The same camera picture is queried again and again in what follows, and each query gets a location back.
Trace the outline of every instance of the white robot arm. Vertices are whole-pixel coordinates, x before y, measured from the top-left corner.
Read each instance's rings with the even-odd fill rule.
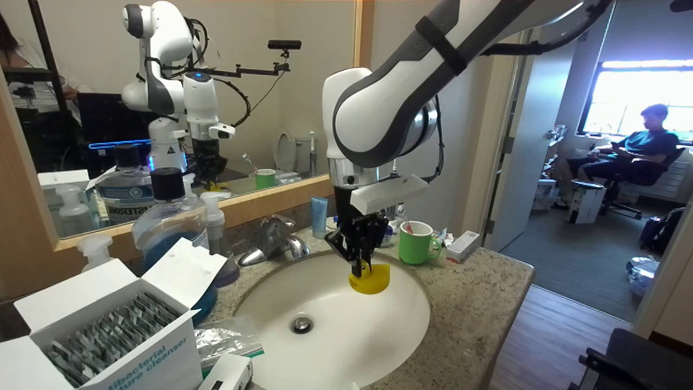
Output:
[[[124,102],[132,111],[180,117],[184,112],[184,86],[180,79],[171,79],[167,68],[194,52],[194,36],[183,13],[171,1],[128,5],[124,24],[139,39],[139,74],[144,77],[124,89]]]
[[[139,79],[124,89],[124,102],[132,111],[162,114],[149,124],[154,165],[180,166],[179,136],[186,118],[194,139],[195,178],[213,185],[225,169],[219,156],[219,136],[231,139],[236,130],[219,122],[218,86],[210,74],[192,68],[200,40],[194,39],[186,16],[166,0],[153,7],[128,5],[126,31],[139,39]]]
[[[588,22],[608,5],[590,7]],[[339,211],[339,232],[326,237],[354,265],[354,275],[359,276],[363,259],[371,262],[382,245],[384,209],[428,188],[416,176],[379,178],[379,169],[434,135],[438,112],[432,99],[502,36],[580,7],[580,0],[443,0],[379,68],[346,68],[326,79],[323,126]],[[502,46],[497,52],[542,54],[534,47]]]

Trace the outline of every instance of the white sink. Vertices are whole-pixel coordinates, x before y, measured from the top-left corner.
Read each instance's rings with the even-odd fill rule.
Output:
[[[247,293],[236,315],[259,325],[265,346],[254,359],[254,384],[354,390],[386,377],[416,351],[432,319],[422,285],[392,265],[389,289],[359,294],[349,273],[342,257],[322,253],[271,273]]]

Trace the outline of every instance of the window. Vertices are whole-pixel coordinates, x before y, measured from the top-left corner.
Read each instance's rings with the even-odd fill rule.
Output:
[[[582,131],[626,136],[643,130],[642,111],[667,103],[665,128],[693,143],[693,60],[605,60]]]

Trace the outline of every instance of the door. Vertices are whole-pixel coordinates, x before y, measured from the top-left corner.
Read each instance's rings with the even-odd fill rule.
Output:
[[[555,128],[565,90],[574,46],[522,59],[514,102],[510,103],[510,130],[501,178],[494,195],[485,246],[502,250],[528,223],[538,179],[548,152],[546,131]]]

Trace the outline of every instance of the countertop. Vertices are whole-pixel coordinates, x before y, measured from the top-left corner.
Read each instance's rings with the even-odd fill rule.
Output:
[[[300,234],[312,250],[330,246],[311,232]],[[396,256],[396,245],[379,249]],[[241,268],[236,284],[219,289],[205,327],[223,327],[242,294],[276,268],[291,262],[263,262]],[[406,266],[421,280],[432,302],[432,323],[421,346],[372,390],[485,388],[497,356],[528,289],[534,266],[480,246],[466,262],[446,257],[428,266]]]

